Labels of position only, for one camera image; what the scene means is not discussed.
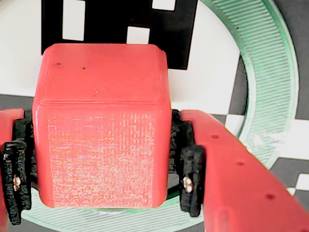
red cube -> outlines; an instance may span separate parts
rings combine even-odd
[[[33,124],[45,205],[152,208],[166,199],[171,107],[156,46],[49,47]]]

dark spot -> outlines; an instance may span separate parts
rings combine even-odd
[[[266,198],[272,201],[273,199],[275,199],[275,195],[273,195],[273,194],[266,194]]]

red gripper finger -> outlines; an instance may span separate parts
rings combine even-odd
[[[220,122],[201,111],[181,116],[207,154],[207,232],[309,232],[305,209]]]

screw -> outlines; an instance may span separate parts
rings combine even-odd
[[[190,193],[193,190],[192,180],[187,176],[183,178],[183,187],[187,193]]]
[[[16,192],[19,187],[20,187],[20,184],[21,184],[21,180],[18,176],[14,176],[14,179],[13,179],[13,182],[14,182],[14,191]]]

green ring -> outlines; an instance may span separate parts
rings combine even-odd
[[[270,168],[277,159],[276,146],[284,142],[284,133],[295,117],[298,98],[297,61],[287,26],[271,0],[201,1],[225,23],[240,48],[248,76],[249,99],[239,139]],[[249,21],[253,29],[245,25]],[[260,63],[261,59],[268,59],[268,63]],[[33,208],[23,211],[22,217],[63,232],[173,232],[204,219],[203,215],[190,218],[183,213],[179,197],[151,210],[78,210],[48,208],[34,189],[32,196]]]

